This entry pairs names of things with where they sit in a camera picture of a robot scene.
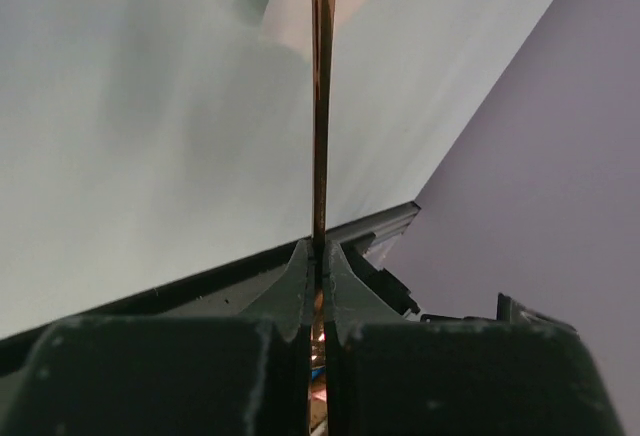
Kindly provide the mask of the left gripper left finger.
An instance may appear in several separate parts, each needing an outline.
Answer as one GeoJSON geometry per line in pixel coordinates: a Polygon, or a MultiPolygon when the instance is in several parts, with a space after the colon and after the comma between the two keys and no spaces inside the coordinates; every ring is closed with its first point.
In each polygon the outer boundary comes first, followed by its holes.
{"type": "Polygon", "coordinates": [[[37,341],[5,435],[305,435],[313,252],[230,317],[91,316],[37,341]]]}

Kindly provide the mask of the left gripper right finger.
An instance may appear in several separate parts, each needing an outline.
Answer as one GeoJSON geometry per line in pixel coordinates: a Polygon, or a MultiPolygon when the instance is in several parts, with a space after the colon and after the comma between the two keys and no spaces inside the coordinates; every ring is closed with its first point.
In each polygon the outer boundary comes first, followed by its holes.
{"type": "Polygon", "coordinates": [[[323,261],[328,430],[333,435],[620,435],[579,335],[500,296],[486,318],[410,321],[323,261]]]}

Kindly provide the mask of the copper spoon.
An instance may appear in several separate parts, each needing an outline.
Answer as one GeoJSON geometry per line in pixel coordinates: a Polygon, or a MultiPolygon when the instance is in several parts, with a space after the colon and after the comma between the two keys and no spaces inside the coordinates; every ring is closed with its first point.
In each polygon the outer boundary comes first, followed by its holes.
{"type": "Polygon", "coordinates": [[[327,368],[324,328],[323,276],[327,243],[327,185],[329,107],[336,0],[311,0],[313,158],[312,158],[312,245],[315,258],[316,309],[312,330],[312,358],[327,368]]]}

